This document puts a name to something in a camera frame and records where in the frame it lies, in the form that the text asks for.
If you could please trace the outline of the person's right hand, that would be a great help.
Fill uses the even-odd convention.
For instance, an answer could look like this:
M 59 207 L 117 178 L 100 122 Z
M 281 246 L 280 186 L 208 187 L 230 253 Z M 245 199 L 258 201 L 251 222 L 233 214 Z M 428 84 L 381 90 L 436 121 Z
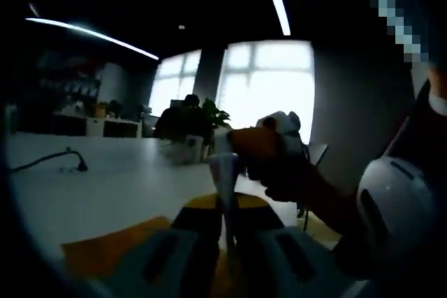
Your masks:
M 265 194 L 278 202 L 307 204 L 309 190 L 318 179 L 318 171 L 304 156 L 285 154 L 268 158 L 250 158 L 248 177 L 265 187 Z

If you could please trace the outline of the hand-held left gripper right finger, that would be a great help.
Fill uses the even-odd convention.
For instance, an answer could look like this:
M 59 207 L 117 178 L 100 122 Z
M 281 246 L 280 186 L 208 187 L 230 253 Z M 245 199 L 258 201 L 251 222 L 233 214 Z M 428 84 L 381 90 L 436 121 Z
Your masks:
M 248 297 L 341 297 L 344 275 L 330 252 L 306 233 L 286 227 L 263 199 L 233 199 L 235 252 Z

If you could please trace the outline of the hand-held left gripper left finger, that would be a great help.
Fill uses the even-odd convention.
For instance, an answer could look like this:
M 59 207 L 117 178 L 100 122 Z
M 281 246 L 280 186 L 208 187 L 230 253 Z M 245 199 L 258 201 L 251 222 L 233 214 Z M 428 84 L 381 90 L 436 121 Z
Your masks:
M 218 196 L 190 200 L 168 229 L 124 254 L 111 276 L 113 297 L 209 297 L 221 229 Z

